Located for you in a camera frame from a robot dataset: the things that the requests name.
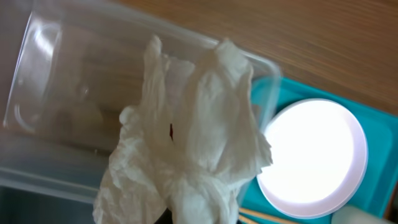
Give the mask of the white napkin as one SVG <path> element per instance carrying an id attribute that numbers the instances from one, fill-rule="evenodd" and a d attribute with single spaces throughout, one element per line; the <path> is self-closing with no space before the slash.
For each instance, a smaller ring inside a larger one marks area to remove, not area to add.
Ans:
<path id="1" fill-rule="evenodd" d="M 172 108 L 170 59 L 153 36 L 144 53 L 142 98 L 123 109 L 119 142 L 93 205 L 96 223 L 236 223 L 238 195 L 271 147 L 251 106 L 253 67 L 229 40 L 207 51 Z"/>

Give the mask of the large white plate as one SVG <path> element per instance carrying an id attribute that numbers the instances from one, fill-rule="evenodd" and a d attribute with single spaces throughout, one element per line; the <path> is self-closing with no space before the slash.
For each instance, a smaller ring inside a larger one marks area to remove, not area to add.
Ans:
<path id="1" fill-rule="evenodd" d="M 344 206 L 366 173 L 368 142 L 357 118 L 321 98 L 295 102 L 264 131 L 272 165 L 257 175 L 267 201 L 300 219 L 320 218 Z"/>

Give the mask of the white cup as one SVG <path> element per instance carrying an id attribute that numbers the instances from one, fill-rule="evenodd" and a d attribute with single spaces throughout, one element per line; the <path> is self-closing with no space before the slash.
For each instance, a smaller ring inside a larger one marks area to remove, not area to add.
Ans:
<path id="1" fill-rule="evenodd" d="M 331 218 L 331 224 L 395 224 L 392 221 L 376 217 L 351 205 L 337 210 Z"/>

